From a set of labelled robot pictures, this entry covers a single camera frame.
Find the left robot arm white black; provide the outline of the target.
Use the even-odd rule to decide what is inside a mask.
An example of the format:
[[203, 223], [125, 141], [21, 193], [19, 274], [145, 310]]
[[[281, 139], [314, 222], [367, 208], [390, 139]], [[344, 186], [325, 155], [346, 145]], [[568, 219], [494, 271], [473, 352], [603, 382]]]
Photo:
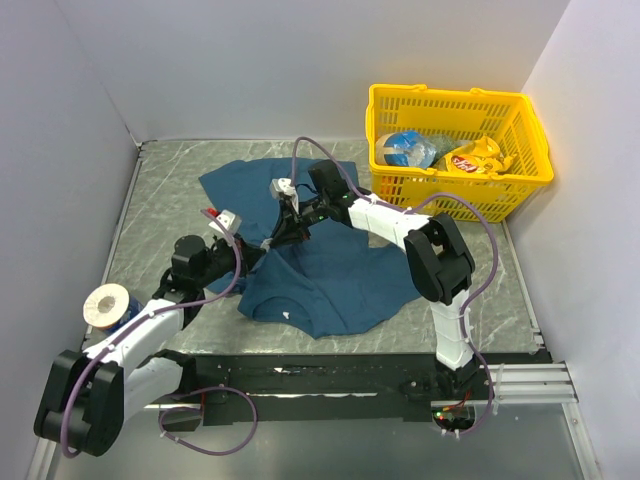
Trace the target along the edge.
[[208, 304], [205, 289], [248, 274], [266, 251], [235, 235], [212, 245], [196, 235], [176, 241], [170, 267], [152, 299], [116, 332], [84, 351], [65, 350], [51, 366], [34, 421], [37, 436], [67, 458], [101, 456], [123, 425], [148, 404], [170, 396], [203, 398], [196, 359], [164, 348]]

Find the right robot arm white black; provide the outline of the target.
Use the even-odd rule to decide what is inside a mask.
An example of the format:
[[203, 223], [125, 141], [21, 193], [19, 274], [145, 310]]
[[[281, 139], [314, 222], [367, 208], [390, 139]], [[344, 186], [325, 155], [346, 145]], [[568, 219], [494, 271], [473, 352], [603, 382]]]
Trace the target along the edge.
[[447, 214], [429, 216], [390, 205], [353, 185], [330, 160], [313, 164], [309, 175], [316, 196], [306, 201], [299, 199], [293, 180], [271, 181], [270, 192], [280, 212], [269, 246], [305, 241], [310, 227], [326, 219], [397, 246], [406, 255], [415, 289], [430, 304], [438, 389], [448, 398], [461, 397], [471, 388], [477, 371], [469, 313], [463, 310], [470, 298], [475, 262], [455, 221]]

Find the small round brooch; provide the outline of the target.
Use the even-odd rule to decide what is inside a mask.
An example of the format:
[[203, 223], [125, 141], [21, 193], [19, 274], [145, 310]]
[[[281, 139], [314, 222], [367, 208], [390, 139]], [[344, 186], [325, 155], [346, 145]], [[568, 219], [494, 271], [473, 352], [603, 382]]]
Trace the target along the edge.
[[260, 248], [265, 251], [268, 251], [271, 248], [271, 241], [272, 241], [271, 238], [264, 239], [263, 242], [261, 243]]

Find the blue t-shirt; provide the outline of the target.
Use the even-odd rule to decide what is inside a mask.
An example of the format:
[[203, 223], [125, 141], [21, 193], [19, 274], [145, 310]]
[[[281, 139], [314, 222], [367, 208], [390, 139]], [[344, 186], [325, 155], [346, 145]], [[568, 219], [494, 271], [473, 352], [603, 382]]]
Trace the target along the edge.
[[[270, 181], [296, 167], [296, 182], [307, 200], [312, 163], [236, 160], [202, 175], [200, 183], [215, 208], [241, 217], [243, 239], [258, 245], [269, 237], [279, 212]], [[234, 290], [241, 296], [242, 315], [284, 323], [313, 338], [365, 333], [420, 296], [398, 247], [370, 247], [366, 232], [332, 220], [312, 227], [309, 240], [268, 252]]]

